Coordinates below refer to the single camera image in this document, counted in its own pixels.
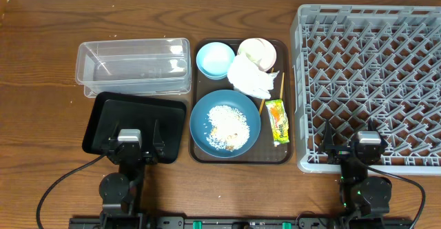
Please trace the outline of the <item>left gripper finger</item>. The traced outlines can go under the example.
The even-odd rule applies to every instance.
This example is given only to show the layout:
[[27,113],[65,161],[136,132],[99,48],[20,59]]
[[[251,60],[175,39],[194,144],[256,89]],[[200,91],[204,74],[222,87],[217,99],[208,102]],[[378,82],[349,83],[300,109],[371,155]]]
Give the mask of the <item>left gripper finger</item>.
[[119,126],[119,122],[117,121],[114,128],[113,128],[111,135],[108,138],[108,145],[109,146],[114,146],[118,142],[119,132],[120,132],[120,126]]
[[154,134],[153,134],[152,144],[154,147],[164,147],[165,146],[164,141],[161,136],[160,123],[159,123],[158,119],[154,123]]

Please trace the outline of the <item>dark blue plate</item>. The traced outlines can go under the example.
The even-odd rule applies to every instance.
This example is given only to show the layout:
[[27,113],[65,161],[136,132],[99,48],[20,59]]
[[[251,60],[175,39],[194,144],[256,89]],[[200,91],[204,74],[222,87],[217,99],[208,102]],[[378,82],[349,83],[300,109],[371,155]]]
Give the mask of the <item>dark blue plate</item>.
[[[206,140],[207,135],[212,129],[207,114],[214,106],[221,105],[239,109],[245,115],[250,130],[247,143],[242,148],[232,152],[216,150]],[[197,101],[190,116],[189,126],[194,142],[203,152],[213,157],[231,159],[243,155],[256,143],[260,134],[261,122],[257,107],[250,98],[233,90],[217,90]]]

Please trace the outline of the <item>green snack wrapper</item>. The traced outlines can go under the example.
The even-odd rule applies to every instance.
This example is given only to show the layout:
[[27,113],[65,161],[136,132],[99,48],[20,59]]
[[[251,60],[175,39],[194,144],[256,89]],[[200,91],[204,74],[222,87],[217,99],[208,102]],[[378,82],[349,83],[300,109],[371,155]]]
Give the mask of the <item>green snack wrapper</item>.
[[289,143],[289,121],[281,99],[266,101],[274,145]]

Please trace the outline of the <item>pile of white rice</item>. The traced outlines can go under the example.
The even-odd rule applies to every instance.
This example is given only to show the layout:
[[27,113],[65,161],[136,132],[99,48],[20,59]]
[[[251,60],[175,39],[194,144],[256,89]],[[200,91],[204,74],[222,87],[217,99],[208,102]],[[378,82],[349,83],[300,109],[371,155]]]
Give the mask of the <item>pile of white rice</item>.
[[245,115],[237,108],[214,106],[207,114],[212,125],[206,140],[216,150],[230,152],[242,148],[249,139],[249,126]]

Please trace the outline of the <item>white napkin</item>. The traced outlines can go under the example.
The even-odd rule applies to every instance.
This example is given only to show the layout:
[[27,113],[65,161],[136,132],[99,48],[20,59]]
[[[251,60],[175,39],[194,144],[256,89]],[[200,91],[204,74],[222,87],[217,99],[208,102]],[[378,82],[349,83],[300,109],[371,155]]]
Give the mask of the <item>white napkin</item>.
[[258,99],[270,99],[270,90],[274,89],[274,79],[278,71],[267,73],[259,70],[246,56],[237,55],[228,73],[228,81],[243,94]]

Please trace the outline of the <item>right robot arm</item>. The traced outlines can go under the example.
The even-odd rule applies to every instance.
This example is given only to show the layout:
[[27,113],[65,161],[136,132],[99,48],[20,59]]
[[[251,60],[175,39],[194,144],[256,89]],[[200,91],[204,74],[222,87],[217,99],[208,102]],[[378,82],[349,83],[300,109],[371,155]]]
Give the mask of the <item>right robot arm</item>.
[[368,167],[377,163],[387,147],[380,133],[368,125],[346,145],[334,143],[331,124],[325,131],[319,151],[327,154],[327,163],[340,166],[340,200],[345,207],[328,228],[384,228],[382,216],[390,211],[392,184],[386,177],[370,176]]

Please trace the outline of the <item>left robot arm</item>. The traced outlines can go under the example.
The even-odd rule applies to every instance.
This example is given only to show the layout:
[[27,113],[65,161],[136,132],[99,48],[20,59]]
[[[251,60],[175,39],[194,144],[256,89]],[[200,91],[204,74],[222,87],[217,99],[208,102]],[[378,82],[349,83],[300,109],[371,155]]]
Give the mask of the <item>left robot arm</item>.
[[140,211],[141,192],[146,165],[159,162],[165,147],[160,134],[159,121],[154,122],[152,143],[143,146],[139,129],[115,128],[103,149],[105,156],[119,167],[108,174],[99,186],[103,200],[100,215],[101,228],[153,228],[154,222]]

